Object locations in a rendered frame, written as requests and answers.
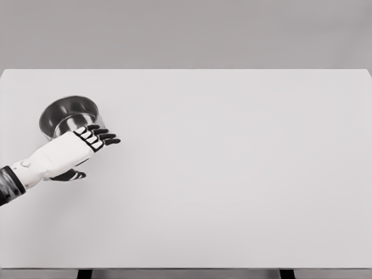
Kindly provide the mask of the silver metal pot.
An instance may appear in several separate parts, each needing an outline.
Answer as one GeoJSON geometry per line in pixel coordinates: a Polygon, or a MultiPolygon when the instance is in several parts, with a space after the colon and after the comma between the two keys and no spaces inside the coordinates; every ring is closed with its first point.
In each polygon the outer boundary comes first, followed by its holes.
{"type": "Polygon", "coordinates": [[[39,120],[40,130],[48,141],[93,124],[105,128],[97,105],[91,99],[77,95],[52,102],[44,109],[39,120]]]}

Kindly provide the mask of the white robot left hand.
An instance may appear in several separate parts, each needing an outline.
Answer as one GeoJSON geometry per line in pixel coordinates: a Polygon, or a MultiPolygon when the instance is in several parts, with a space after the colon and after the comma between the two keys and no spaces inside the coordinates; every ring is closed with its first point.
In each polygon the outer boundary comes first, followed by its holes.
{"type": "Polygon", "coordinates": [[[44,179],[61,182],[83,179],[86,174],[75,167],[103,148],[120,142],[116,134],[97,124],[66,132],[39,150],[44,179]]]}

